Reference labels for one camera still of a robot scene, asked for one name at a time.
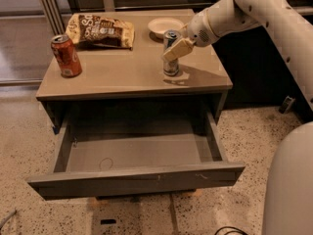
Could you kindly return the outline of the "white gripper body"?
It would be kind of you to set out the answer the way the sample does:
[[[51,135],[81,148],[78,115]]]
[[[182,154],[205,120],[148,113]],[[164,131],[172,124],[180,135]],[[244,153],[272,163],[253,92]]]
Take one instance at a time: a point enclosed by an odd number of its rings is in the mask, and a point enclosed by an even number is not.
[[[188,22],[187,35],[197,47],[206,47],[219,39],[210,26],[207,9],[195,14]]]

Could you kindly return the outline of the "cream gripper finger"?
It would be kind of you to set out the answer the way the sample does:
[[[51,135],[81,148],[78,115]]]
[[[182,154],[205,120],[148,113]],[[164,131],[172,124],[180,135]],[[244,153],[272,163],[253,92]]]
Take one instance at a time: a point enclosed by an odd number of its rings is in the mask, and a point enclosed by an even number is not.
[[[162,58],[166,62],[172,62],[190,54],[194,49],[194,45],[195,42],[190,38],[180,38],[164,51]]]

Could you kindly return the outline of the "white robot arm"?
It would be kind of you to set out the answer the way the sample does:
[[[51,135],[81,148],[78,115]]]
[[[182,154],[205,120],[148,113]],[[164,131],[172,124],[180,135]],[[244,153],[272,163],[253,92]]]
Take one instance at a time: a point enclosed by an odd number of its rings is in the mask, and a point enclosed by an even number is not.
[[[166,49],[171,62],[222,36],[263,26],[307,102],[313,99],[313,25],[287,0],[220,0],[197,13]],[[281,142],[268,174],[262,235],[313,235],[313,121]]]

